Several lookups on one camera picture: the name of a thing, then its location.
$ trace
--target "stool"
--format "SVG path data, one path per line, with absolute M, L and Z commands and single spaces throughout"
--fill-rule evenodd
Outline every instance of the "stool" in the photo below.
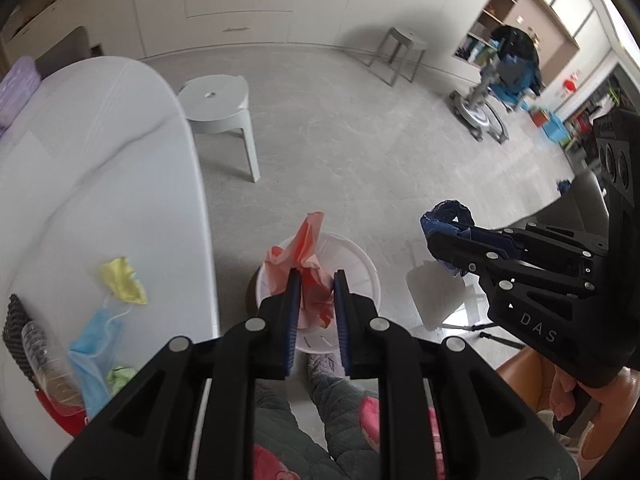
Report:
M 418 50 L 420 51 L 420 56 L 418 57 L 418 61 L 415 64 L 414 73 L 412 74 L 411 79 L 407 78 L 404 75 L 402 76 L 405 79 L 407 79 L 409 83 L 413 83 L 415 79 L 415 74 L 418 72 L 418 67 L 420 66 L 422 57 L 424 56 L 424 51 L 427 50 L 427 42 L 424 41 L 419 36 L 417 36 L 416 33 L 412 31 L 410 28 L 391 27 L 388 30 L 388 32 L 385 34 L 384 40 L 382 40 L 382 42 L 380 43 L 380 46 L 376 50 L 376 53 L 373 55 L 373 57 L 371 58 L 367 66 L 373 65 L 373 62 L 375 60 L 377 59 L 379 60 L 382 57 L 382 52 L 385 47 L 386 40 L 388 40 L 389 37 L 394 38 L 398 42 L 398 45 L 396 46 L 393 54 L 391 55 L 391 59 L 389 59 L 389 65 L 391 65 L 394 62 L 394 59 L 396 58 L 396 56 L 398 55 L 398 52 L 400 51 L 401 45 L 404 45 L 404 47 L 406 48 L 406 52 L 404 53 L 404 56 L 402 56 L 400 63 L 398 63 L 398 67 L 396 68 L 396 73 L 391 79 L 391 83 L 387 81 L 385 81 L 385 83 L 388 84 L 389 86 L 395 85 L 396 79 L 398 79 L 398 76 L 402 72 L 402 69 L 404 68 L 404 64 L 406 63 L 409 53 L 412 50 Z
M 254 129 L 249 114 L 249 85 L 246 79 L 232 75 L 206 75 L 188 81 L 178 99 L 194 134 L 221 134 L 242 130 L 244 150 L 254 182 L 260 179 L 255 153 Z

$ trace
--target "gray floor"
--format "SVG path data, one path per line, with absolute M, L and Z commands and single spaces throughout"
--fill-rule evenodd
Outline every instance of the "gray floor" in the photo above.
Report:
M 441 339 L 441 329 L 424 328 L 424 306 L 418 312 L 407 286 L 407 274 L 432 259 L 420 216 L 454 198 L 478 225 L 503 226 L 555 200 L 556 181 L 573 176 L 561 149 L 524 113 L 506 118 L 511 139 L 504 145 L 474 140 L 446 102 L 452 89 L 468 84 L 436 71 L 420 70 L 413 84 L 400 78 L 390 88 L 357 56 L 290 45 L 202 50 L 149 64 L 176 91 L 215 73 L 249 82 L 261 180 L 251 183 L 237 134 L 196 139 L 224 330 L 246 318 L 246 287 L 267 249 L 294 234 L 306 213 L 320 210 L 327 231 L 356 242 L 376 265 L 380 314 L 415 335 Z M 388 75 L 386 66 L 375 69 Z M 483 319 L 468 306 L 454 318 Z M 472 340 L 493 366 L 512 354 Z M 286 389 L 301 425 L 322 442 L 302 384 L 290 381 Z

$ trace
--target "blue face mask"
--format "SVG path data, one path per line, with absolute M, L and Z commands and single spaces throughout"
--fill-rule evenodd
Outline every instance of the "blue face mask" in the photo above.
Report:
M 111 400 L 105 378 L 113 367 L 116 343 L 122 332 L 122 317 L 130 310 L 130 307 L 101 308 L 69 347 L 67 355 L 89 419 Z

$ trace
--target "metal screw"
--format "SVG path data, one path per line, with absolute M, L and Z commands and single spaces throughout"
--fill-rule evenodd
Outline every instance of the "metal screw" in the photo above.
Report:
M 446 345 L 452 352 L 462 352 L 466 347 L 465 340 L 459 337 L 449 337 Z
M 171 352 L 184 352 L 187 348 L 189 348 L 189 340 L 183 335 L 174 337 L 169 341 L 169 350 Z
M 375 317 L 369 321 L 369 326 L 376 332 L 384 332 L 389 328 L 389 322 L 383 317 Z
M 261 317 L 252 317 L 244 322 L 244 327 L 249 332 L 260 332 L 260 330 L 263 330 L 266 326 L 267 324 Z

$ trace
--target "gray quilted pants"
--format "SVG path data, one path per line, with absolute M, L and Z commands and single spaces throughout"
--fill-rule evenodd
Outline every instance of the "gray quilted pants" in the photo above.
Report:
M 287 400 L 263 381 L 255 387 L 255 443 L 275 454 L 301 480 L 380 478 L 380 457 L 358 424 L 362 398 L 377 394 L 325 374 L 318 374 L 310 386 L 328 452 L 300 430 Z

